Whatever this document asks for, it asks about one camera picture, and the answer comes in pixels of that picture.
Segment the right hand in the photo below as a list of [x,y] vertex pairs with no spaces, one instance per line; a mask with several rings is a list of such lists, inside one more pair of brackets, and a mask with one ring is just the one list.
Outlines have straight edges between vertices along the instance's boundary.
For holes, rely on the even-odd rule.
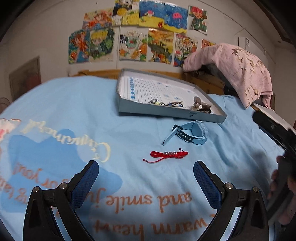
[[267,196],[267,219],[269,224],[289,226],[295,221],[295,162],[287,155],[278,156],[276,162]]

